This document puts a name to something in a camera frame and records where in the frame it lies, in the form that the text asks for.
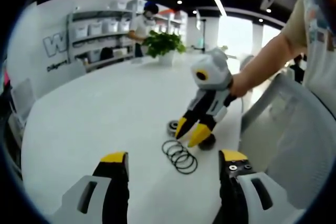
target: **window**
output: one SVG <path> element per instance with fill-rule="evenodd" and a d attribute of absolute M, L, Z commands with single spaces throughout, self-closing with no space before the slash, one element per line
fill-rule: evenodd
<path fill-rule="evenodd" d="M 220 17 L 218 29 L 219 47 L 227 46 L 228 55 L 250 54 L 252 51 L 252 21 L 236 17 Z"/>
<path fill-rule="evenodd" d="M 263 32 L 262 32 L 262 44 L 261 46 L 264 47 L 266 44 L 277 36 L 280 33 L 279 29 L 273 28 L 271 26 L 264 25 Z"/>

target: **potted plant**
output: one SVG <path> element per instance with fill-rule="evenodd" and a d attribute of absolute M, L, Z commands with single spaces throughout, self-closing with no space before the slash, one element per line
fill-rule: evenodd
<path fill-rule="evenodd" d="M 186 51 L 181 41 L 181 37 L 176 34 L 150 32 L 150 36 L 143 42 L 148 46 L 147 55 L 159 58 L 163 65 L 171 65 L 176 52 L 183 53 Z"/>

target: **white shelving unit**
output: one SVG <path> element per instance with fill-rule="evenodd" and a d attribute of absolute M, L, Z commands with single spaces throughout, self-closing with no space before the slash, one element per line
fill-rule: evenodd
<path fill-rule="evenodd" d="M 85 56 L 86 53 L 89 54 L 103 48 L 111 48 L 113 50 L 113 57 L 88 62 L 86 64 L 88 71 L 106 66 L 114 61 L 134 57 L 134 43 L 126 38 L 128 30 L 120 30 L 120 27 L 118 27 L 118 30 L 108 32 L 106 29 L 102 29 L 101 33 L 91 35 L 88 27 L 99 22 L 102 22 L 103 25 L 105 20 L 114 19 L 117 22 L 126 19 L 131 20 L 137 15 L 142 14 L 145 3 L 146 1 L 144 0 L 131 0 L 124 6 L 125 9 L 107 6 L 105 9 L 77 9 L 70 13 L 67 17 L 68 62 L 74 62 L 77 58 L 87 58 L 89 60 L 91 58 L 89 55 Z M 182 41 L 186 42 L 187 13 L 156 15 L 155 20 L 157 22 L 159 20 L 164 22 L 166 32 L 181 35 Z M 84 36 L 75 36 L 75 30 L 78 28 L 82 29 Z M 115 54 L 114 50 L 118 50 L 118 48 L 126 48 L 127 50 Z"/>
<path fill-rule="evenodd" d="M 113 55 L 110 59 L 98 60 L 86 64 L 87 70 L 113 63 L 120 59 L 132 58 L 134 55 L 134 44 L 132 41 L 128 43 L 121 42 L 121 37 L 126 36 L 128 30 L 105 32 L 102 29 L 100 34 L 90 35 L 88 26 L 93 23 L 103 22 L 107 19 L 116 19 L 118 22 L 127 19 L 131 20 L 135 17 L 135 11 L 129 9 L 98 9 L 98 10 L 77 10 L 70 13 L 67 18 L 68 28 L 68 61 L 73 62 L 77 58 L 83 58 L 83 54 L 89 53 L 103 48 L 127 48 L 127 53 Z M 86 36 L 76 37 L 75 30 L 86 27 Z"/>

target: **person's hand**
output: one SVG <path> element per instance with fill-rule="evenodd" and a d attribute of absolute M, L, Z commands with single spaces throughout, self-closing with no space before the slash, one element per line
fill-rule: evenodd
<path fill-rule="evenodd" d="M 249 90 L 247 77 L 241 72 L 233 75 L 233 82 L 230 87 L 231 95 L 239 98 L 246 95 Z"/>

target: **sleeve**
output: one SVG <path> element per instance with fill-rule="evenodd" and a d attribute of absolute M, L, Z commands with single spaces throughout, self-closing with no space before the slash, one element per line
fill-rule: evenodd
<path fill-rule="evenodd" d="M 130 23 L 130 31 L 136 31 L 137 28 L 138 28 L 138 19 L 134 18 L 131 20 L 131 23 Z"/>
<path fill-rule="evenodd" d="M 307 47 L 304 11 L 303 0 L 297 0 L 294 10 L 281 33 L 284 34 L 293 45 Z"/>

